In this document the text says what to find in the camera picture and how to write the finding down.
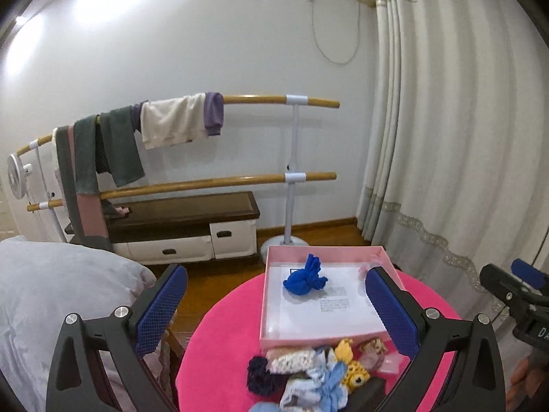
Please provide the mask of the person's right hand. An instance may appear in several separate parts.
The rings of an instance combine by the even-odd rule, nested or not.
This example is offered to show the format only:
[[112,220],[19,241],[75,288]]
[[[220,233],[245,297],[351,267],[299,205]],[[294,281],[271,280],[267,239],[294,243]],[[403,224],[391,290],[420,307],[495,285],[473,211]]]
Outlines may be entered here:
[[517,364],[506,391],[505,410],[515,411],[519,400],[531,399],[548,375],[548,364],[535,361],[533,356],[523,358]]

